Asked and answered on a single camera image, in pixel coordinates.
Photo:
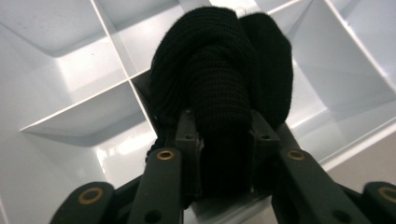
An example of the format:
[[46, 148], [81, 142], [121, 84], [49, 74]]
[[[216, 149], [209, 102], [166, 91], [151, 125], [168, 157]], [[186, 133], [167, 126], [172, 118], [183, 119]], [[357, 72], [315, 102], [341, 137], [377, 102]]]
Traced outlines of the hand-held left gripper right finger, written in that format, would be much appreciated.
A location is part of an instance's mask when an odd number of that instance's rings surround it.
[[251, 116], [249, 184], [272, 196], [279, 224], [371, 224], [287, 125], [273, 130], [259, 112]]

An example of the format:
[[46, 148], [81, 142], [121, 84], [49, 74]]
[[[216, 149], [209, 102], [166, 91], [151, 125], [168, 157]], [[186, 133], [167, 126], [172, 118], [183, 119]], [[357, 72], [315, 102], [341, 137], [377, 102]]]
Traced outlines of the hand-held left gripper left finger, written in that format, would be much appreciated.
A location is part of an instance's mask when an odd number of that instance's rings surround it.
[[203, 143], [190, 109], [181, 113], [173, 139], [173, 147], [149, 154], [127, 224], [183, 224], [185, 202], [201, 195]]

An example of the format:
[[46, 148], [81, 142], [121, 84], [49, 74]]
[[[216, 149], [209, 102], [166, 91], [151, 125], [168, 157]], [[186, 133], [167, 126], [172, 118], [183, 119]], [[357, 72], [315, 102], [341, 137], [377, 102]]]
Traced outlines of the black sock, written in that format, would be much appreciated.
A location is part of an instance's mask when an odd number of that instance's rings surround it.
[[166, 33], [150, 71], [155, 148], [171, 146], [181, 112], [191, 108], [203, 137], [206, 195], [247, 186], [252, 111], [272, 128], [285, 122], [292, 95], [291, 45], [264, 13], [239, 18], [223, 7], [186, 13]]

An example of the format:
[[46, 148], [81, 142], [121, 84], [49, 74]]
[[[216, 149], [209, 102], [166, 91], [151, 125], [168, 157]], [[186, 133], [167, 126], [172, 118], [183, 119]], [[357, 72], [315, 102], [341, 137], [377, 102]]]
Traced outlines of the white compartment storage box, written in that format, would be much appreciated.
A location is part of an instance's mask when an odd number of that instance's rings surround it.
[[202, 6], [276, 20], [288, 126], [328, 172], [396, 132], [396, 0], [0, 0], [0, 224], [50, 224], [77, 187], [143, 172], [155, 133], [135, 82]]

